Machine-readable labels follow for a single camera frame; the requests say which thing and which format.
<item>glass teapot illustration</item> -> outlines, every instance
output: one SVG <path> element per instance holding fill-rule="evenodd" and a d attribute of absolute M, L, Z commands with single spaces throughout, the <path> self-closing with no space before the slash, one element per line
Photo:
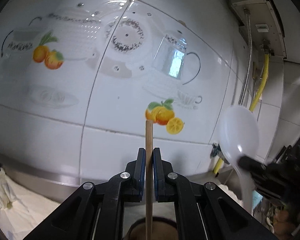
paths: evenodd
<path fill-rule="evenodd" d="M 40 27 L 30 26 L 34 20 L 41 20 L 40 17 L 34 18 L 28 27 L 16 28 L 8 33 L 1 46 L 2 71 L 4 76 L 17 77 L 23 74 L 28 67 L 34 49 L 34 39 L 43 30 Z M 12 39 L 6 44 L 6 40 L 12 34 Z"/>
<path fill-rule="evenodd" d="M 187 52 L 186 46 L 186 40 L 180 31 L 166 33 L 148 72 L 148 80 L 143 86 L 145 90 L 162 99 L 175 98 L 183 105 L 201 103 L 200 95 L 189 93 L 189 89 L 185 89 L 185 85 L 197 77 L 201 68 L 199 56 L 195 52 Z M 188 55 L 198 58 L 198 70 L 190 80 L 184 80 L 184 60 Z"/>

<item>ceramic tile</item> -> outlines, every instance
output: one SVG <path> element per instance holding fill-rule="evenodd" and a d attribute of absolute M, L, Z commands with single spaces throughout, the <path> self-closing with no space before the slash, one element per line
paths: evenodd
<path fill-rule="evenodd" d="M 280 118 L 300 126 L 300 86 L 284 84 Z"/>
<path fill-rule="evenodd" d="M 262 92 L 262 102 L 281 107 L 283 94 L 283 63 L 269 64 L 269 77 Z"/>
<path fill-rule="evenodd" d="M 276 155 L 280 152 L 283 146 L 294 145 L 300 137 L 300 126 L 288 122 L 283 119 L 279 119 L 278 128 L 272 147 L 269 151 L 267 161 L 273 160 Z"/>
<path fill-rule="evenodd" d="M 32 167 L 79 175 L 82 126 L 0 106 L 0 153 Z"/>
<path fill-rule="evenodd" d="M 180 41 L 173 45 L 173 39 Z M 157 122 L 154 137 L 208 143 L 229 71 L 225 62 L 183 25 L 133 1 L 104 55 L 86 125 L 144 135 L 146 112 Z M 173 130 L 166 126 L 172 117 L 176 117 L 170 122 Z"/>
<path fill-rule="evenodd" d="M 10 30 L 27 26 L 31 19 L 38 16 L 39 8 L 42 8 L 40 15 L 43 19 L 34 20 L 33 25 L 37 29 L 15 29 L 7 38 L 4 53 L 10 53 L 10 57 L 0 65 L 0 104 L 44 117 L 83 124 L 101 57 L 111 37 L 113 25 L 123 13 L 125 2 L 53 0 L 51 3 L 42 0 L 20 15 L 11 12 L 9 23 L 0 26 L 0 44 Z M 32 59 L 32 49 L 20 56 L 7 48 L 10 42 L 17 42 L 15 39 L 21 35 L 28 35 L 34 48 L 44 34 L 50 31 L 55 38 L 44 46 L 48 46 L 50 51 L 54 49 L 62 53 L 64 61 L 58 61 L 56 55 L 62 55 L 54 52 L 44 59 L 39 48 L 34 59 L 42 62 L 37 63 Z"/>
<path fill-rule="evenodd" d="M 284 62 L 284 82 L 300 86 L 300 64 Z"/>
<path fill-rule="evenodd" d="M 242 38 L 237 28 L 234 29 L 235 30 L 234 30 L 231 69 L 237 74 L 241 82 L 243 82 L 248 69 L 247 66 L 248 45 Z"/>
<path fill-rule="evenodd" d="M 262 104 L 258 119 L 259 147 L 257 155 L 265 159 L 277 130 L 280 108 Z"/>
<path fill-rule="evenodd" d="M 183 22 L 230 65 L 234 18 L 226 0 L 141 1 Z"/>
<path fill-rule="evenodd" d="M 217 125 L 213 131 L 212 137 L 210 139 L 209 143 L 214 143 L 219 141 L 219 135 L 218 135 L 218 129 L 220 125 L 220 118 L 224 111 L 231 105 L 236 105 L 238 104 L 238 100 L 240 97 L 241 93 L 241 88 L 242 88 L 242 82 L 239 80 L 239 78 L 236 76 L 236 74 L 233 72 L 233 70 L 230 71 L 229 75 L 229 80 L 228 80 L 228 85 L 226 88 L 226 94 L 222 103 L 222 108 L 220 111 L 220 115 L 218 118 Z M 243 100 L 243 106 L 249 107 L 251 102 L 251 96 L 248 92 L 246 92 L 246 95 Z"/>
<path fill-rule="evenodd" d="M 125 170 L 136 159 L 138 149 L 145 147 L 145 138 L 85 127 L 81 151 L 81 177 L 108 181 Z M 173 170 L 184 176 L 208 170 L 211 145 L 154 139 L 162 159 L 171 162 Z"/>

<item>white cloth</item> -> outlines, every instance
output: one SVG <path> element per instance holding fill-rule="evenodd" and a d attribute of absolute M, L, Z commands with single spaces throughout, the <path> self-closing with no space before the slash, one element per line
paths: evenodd
<path fill-rule="evenodd" d="M 221 188 L 229 197 L 231 197 L 234 201 L 236 201 L 240 206 L 243 207 L 242 200 L 238 199 L 237 195 L 233 191 L 229 190 L 227 185 L 220 184 L 218 187 Z"/>
<path fill-rule="evenodd" d="M 1 168 L 0 228 L 9 240 L 21 240 L 40 224 L 59 203 L 18 185 Z"/>

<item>teapot decal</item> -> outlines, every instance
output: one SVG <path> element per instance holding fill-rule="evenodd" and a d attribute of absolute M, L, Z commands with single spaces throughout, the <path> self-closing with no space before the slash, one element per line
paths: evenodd
<path fill-rule="evenodd" d="M 148 72 L 145 90 L 159 98 L 173 97 L 182 105 L 199 104 L 202 96 L 189 92 L 186 84 L 194 80 L 200 72 L 201 62 L 198 54 L 187 52 L 187 43 L 180 31 L 168 32 L 160 43 Z M 196 74 L 187 81 L 182 81 L 182 73 L 187 66 L 184 60 L 188 55 L 198 59 Z"/>

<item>tile grout line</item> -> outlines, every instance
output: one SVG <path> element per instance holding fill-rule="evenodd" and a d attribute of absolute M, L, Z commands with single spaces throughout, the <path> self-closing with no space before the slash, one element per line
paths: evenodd
<path fill-rule="evenodd" d="M 72 124 L 72 125 L 76 125 L 76 126 L 83 126 L 83 124 L 80 124 L 80 123 L 64 121 L 64 120 L 55 119 L 55 118 L 52 118 L 52 117 L 43 116 L 43 115 L 39 115 L 39 114 L 33 114 L 33 113 L 30 113 L 30 112 L 27 112 L 27 111 L 15 109 L 13 107 L 5 106 L 5 105 L 2 105 L 2 104 L 0 104 L 0 106 L 4 107 L 4 108 L 7 108 L 7 109 L 10 109 L 10 110 L 13 110 L 13 111 L 16 111 L 16 112 L 19 112 L 19 113 L 22 113 L 22 114 L 29 114 L 29 115 L 32 115 L 32 116 L 40 117 L 40 118 L 43 118 L 43 119 L 48 119 L 48 120 L 51 120 L 51 121 L 56 121 L 56 122 L 61 122 L 61 123 L 66 123 L 66 124 Z"/>
<path fill-rule="evenodd" d="M 230 65 L 232 64 L 233 51 L 234 51 L 234 39 L 232 40 L 232 52 L 231 52 L 231 63 L 230 63 Z M 227 92 L 227 88 L 228 88 L 228 83 L 229 83 L 229 79 L 230 79 L 230 73 L 231 73 L 231 70 L 232 70 L 232 69 L 231 69 L 231 66 L 230 66 L 229 68 L 230 68 L 230 71 L 229 71 L 229 76 L 228 76 L 228 81 L 227 81 L 227 86 L 226 86 L 225 94 L 224 94 L 224 96 L 223 96 L 223 100 L 222 100 L 222 104 L 221 104 L 220 111 L 219 111 L 219 114 L 218 114 L 218 118 L 217 118 L 216 124 L 215 124 L 215 126 L 214 126 L 214 128 L 213 128 L 213 131 L 212 131 L 212 134 L 211 134 L 209 143 L 211 142 L 211 139 L 212 139 L 214 130 L 215 130 L 216 127 L 217 127 L 217 123 L 218 123 L 218 120 L 219 120 L 219 117 L 220 117 L 220 113 L 221 113 L 221 110 L 222 110 L 223 102 L 225 101 L 226 92 Z"/>
<path fill-rule="evenodd" d="M 296 126 L 299 126 L 299 127 L 300 127 L 300 125 L 298 125 L 298 124 L 296 124 L 296 123 L 294 123 L 294 122 L 290 122 L 290 121 L 288 121 L 288 120 L 285 120 L 285 119 L 283 119 L 283 118 L 281 118 L 281 117 L 279 117 L 279 119 L 281 119 L 281 120 L 284 120 L 284 121 L 286 121 L 286 122 L 289 122 L 289 123 L 292 123 L 292 124 L 294 124 L 294 125 L 296 125 Z"/>
<path fill-rule="evenodd" d="M 128 132 L 122 132 L 122 131 L 114 131 L 110 129 L 105 129 L 101 127 L 93 127 L 90 125 L 85 125 L 86 128 L 94 129 L 94 130 L 100 130 L 105 131 L 109 133 L 117 133 L 117 134 L 123 134 L 123 135 L 129 135 L 129 136 L 135 136 L 135 137 L 141 137 L 144 138 L 144 135 L 136 134 L 136 133 L 128 133 Z M 161 141 L 172 141 L 172 142 L 181 142 L 181 143 L 190 143 L 190 144 L 197 144 L 197 145 L 211 145 L 210 143 L 199 143 L 199 142 L 192 142 L 192 141 L 182 141 L 177 139 L 166 139 L 166 138 L 160 138 L 160 137 L 153 137 L 154 139 L 161 140 Z"/>
<path fill-rule="evenodd" d="M 277 126 L 276 126 L 276 128 L 275 128 L 274 135 L 273 135 L 273 137 L 272 137 L 272 140 L 271 140 L 271 143 L 270 143 L 268 152 L 267 152 L 267 154 L 266 154 L 266 156 L 265 156 L 264 162 L 268 159 L 268 155 L 269 155 L 269 153 L 270 153 L 270 151 L 271 151 L 271 148 L 272 148 L 272 146 L 273 146 L 273 142 L 274 142 L 275 137 L 276 137 L 276 135 L 277 135 L 277 131 L 278 131 L 278 127 L 279 127 L 280 111 L 279 111 L 279 115 L 278 115 Z"/>
<path fill-rule="evenodd" d="M 108 44 L 107 44 L 107 46 L 106 46 L 106 48 L 105 48 L 105 50 L 104 50 L 104 52 L 103 52 L 103 55 L 102 55 L 102 57 L 101 57 L 100 64 L 99 64 L 98 69 L 97 69 L 97 73 L 96 73 L 96 76 L 95 76 L 94 81 L 93 81 L 93 84 L 92 84 L 92 88 L 91 88 L 91 92 L 90 92 L 89 100 L 88 100 L 88 104 L 87 104 L 87 110 L 86 110 L 86 114 L 85 114 L 85 118 L 84 118 L 84 123 L 83 123 L 83 127 L 82 127 L 82 133 L 81 133 L 80 153 L 79 153 L 79 177 L 81 177 L 81 154 L 82 154 L 83 131 L 84 131 L 84 127 L 85 127 L 85 125 L 86 125 L 86 120 L 87 120 L 88 109 L 89 109 L 89 104 L 90 104 L 90 100 L 91 100 L 92 91 L 93 91 L 95 82 L 96 82 L 96 80 L 97 80 L 98 72 L 99 72 L 100 66 L 101 66 L 101 64 L 102 64 L 103 58 L 104 58 L 104 56 L 105 56 L 105 54 L 106 54 L 106 50 L 107 50 L 107 48 L 108 48 L 108 46 L 109 46 L 109 44 L 110 44 L 110 42 L 111 42 L 111 39 L 112 39 L 112 37 L 113 37 L 113 34 L 114 34 L 115 30 L 117 29 L 117 26 L 119 25 L 119 23 L 120 23 L 120 21 L 121 21 L 123 15 L 124 15 L 124 13 L 126 12 L 126 10 L 127 10 L 128 8 L 129 8 L 129 6 L 128 6 L 128 4 L 127 4 L 126 8 L 124 9 L 124 11 L 122 12 L 120 18 L 118 19 L 118 23 L 116 24 L 115 28 L 113 29 L 113 32 L 112 32 L 112 34 L 111 34 L 111 36 L 110 36 L 110 39 L 109 39 L 109 41 L 108 41 Z"/>
<path fill-rule="evenodd" d="M 269 104 L 269 103 L 265 103 L 265 102 L 262 102 L 262 101 L 261 101 L 261 103 L 263 103 L 263 104 L 265 104 L 265 105 L 269 105 L 269 106 L 274 106 L 274 107 L 276 107 L 276 108 L 280 108 L 279 106 L 275 106 L 275 105 L 272 105 L 272 104 Z"/>
<path fill-rule="evenodd" d="M 202 162 L 202 160 L 199 161 L 198 167 L 195 169 L 194 174 L 196 174 L 197 169 L 199 168 L 201 162 Z"/>
<path fill-rule="evenodd" d="M 296 87 L 300 87 L 300 84 L 293 84 L 293 83 L 289 83 L 289 82 L 286 82 L 286 81 L 283 81 L 283 84 L 288 84 L 288 85 L 293 85 L 293 86 L 296 86 Z"/>

